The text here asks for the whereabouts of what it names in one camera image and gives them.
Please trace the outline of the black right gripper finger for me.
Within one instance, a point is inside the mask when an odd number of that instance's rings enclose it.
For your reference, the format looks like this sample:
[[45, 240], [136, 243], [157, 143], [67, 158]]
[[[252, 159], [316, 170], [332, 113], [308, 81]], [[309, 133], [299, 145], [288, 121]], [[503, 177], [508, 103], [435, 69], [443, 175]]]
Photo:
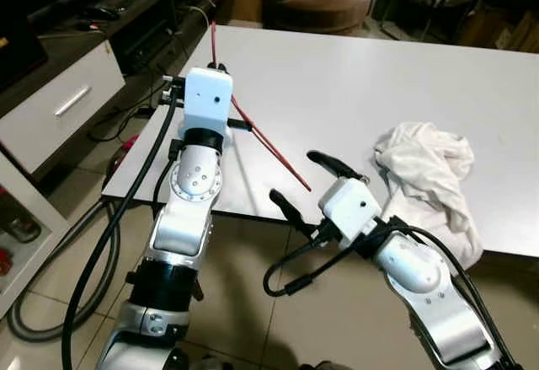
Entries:
[[305, 223], [302, 214], [277, 189], [269, 190], [269, 199], [280, 209], [286, 221], [304, 236], [317, 232], [316, 225]]
[[347, 178], [347, 179], [358, 179], [362, 184], [365, 182], [365, 176], [359, 174], [358, 171], [355, 171], [350, 166], [348, 166], [343, 161], [336, 157], [331, 157], [326, 153], [311, 150], [307, 152], [307, 158], [311, 159], [312, 162], [323, 166], [329, 173], [334, 174], [338, 178]]

